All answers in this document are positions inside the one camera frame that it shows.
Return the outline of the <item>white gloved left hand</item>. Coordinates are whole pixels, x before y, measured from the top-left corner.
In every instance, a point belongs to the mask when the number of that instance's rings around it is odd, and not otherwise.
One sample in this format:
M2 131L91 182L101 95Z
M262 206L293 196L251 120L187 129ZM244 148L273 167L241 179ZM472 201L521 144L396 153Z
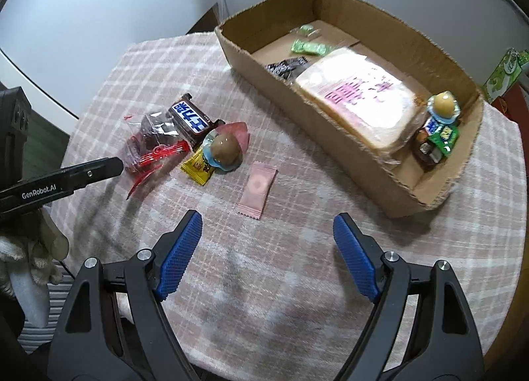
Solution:
M16 300L35 327L48 325L48 284L63 275L56 262L69 252L69 241L48 207L1 220L1 295Z

